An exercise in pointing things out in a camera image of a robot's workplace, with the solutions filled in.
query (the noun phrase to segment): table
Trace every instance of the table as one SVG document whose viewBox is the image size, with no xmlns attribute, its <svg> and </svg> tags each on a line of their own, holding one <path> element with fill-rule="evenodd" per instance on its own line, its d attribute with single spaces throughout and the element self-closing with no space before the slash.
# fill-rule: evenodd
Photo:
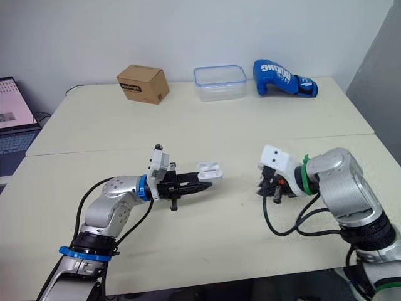
<svg viewBox="0 0 401 301">
<path fill-rule="evenodd" d="M 120 247 L 107 277 L 107 294 L 143 292 L 202 283 L 223 282 L 344 265 L 347 244 L 335 235 L 307 238 L 293 233 L 281 238 L 268 230 L 262 200 L 256 194 L 257 169 L 264 144 L 280 147 L 302 160 L 334 147 L 345 147 L 361 162 L 365 177 L 393 224 L 401 229 L 397 187 L 401 168 L 375 135 L 238 143 L 185 148 L 165 144 L 177 172 L 190 172 L 199 161 L 218 160 L 224 180 L 179 201 L 154 206 L 145 222 Z M 26 157 L 0 195 L 0 299 L 34 299 L 70 242 L 76 207 L 97 181 L 146 172 L 152 146 Z M 88 199 L 91 203 L 97 189 Z M 288 229 L 307 198 L 268 204 L 272 223 Z M 135 207 L 125 229 L 146 211 Z M 337 228 L 329 213 L 311 218 L 306 230 Z"/>
<path fill-rule="evenodd" d="M 155 141 L 203 147 L 265 143 L 267 139 L 372 134 L 373 130 L 332 78 L 314 78 L 316 98 L 273 88 L 260 97 L 201 102 L 193 83 L 170 83 L 160 105 L 127 100 L 119 85 L 72 90 L 29 148 L 27 155 L 133 149 Z"/>
</svg>

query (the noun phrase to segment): laptop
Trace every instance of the laptop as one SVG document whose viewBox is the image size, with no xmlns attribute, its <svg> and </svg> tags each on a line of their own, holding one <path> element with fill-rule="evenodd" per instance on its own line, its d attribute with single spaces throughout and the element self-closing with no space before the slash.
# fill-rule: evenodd
<svg viewBox="0 0 401 301">
<path fill-rule="evenodd" d="M 40 130 L 14 78 L 0 78 L 0 177 L 14 174 Z"/>
</svg>

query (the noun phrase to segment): plastic container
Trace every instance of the plastic container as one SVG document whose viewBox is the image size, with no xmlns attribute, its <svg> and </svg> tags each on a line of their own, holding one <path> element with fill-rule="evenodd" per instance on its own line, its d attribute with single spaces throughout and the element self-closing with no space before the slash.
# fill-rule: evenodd
<svg viewBox="0 0 401 301">
<path fill-rule="evenodd" d="M 194 70 L 200 100 L 210 102 L 245 96 L 246 77 L 241 66 L 200 67 Z"/>
</svg>

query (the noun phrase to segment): cardboard box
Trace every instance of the cardboard box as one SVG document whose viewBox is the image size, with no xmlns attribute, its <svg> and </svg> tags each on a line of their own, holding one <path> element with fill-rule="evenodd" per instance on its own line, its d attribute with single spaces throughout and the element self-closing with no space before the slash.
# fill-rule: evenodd
<svg viewBox="0 0 401 301">
<path fill-rule="evenodd" d="M 170 92 L 159 68 L 131 65 L 117 76 L 125 96 L 130 100 L 158 105 Z"/>
</svg>

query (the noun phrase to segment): blue boxing glove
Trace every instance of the blue boxing glove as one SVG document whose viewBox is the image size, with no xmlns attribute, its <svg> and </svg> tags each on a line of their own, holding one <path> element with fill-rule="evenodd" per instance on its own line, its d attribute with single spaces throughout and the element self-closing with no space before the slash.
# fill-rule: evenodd
<svg viewBox="0 0 401 301">
<path fill-rule="evenodd" d="M 269 60 L 257 60 L 253 65 L 253 78 L 259 95 L 268 92 L 268 84 L 275 85 L 293 95 L 316 97 L 317 84 L 308 77 L 291 74 L 281 65 Z"/>
</svg>

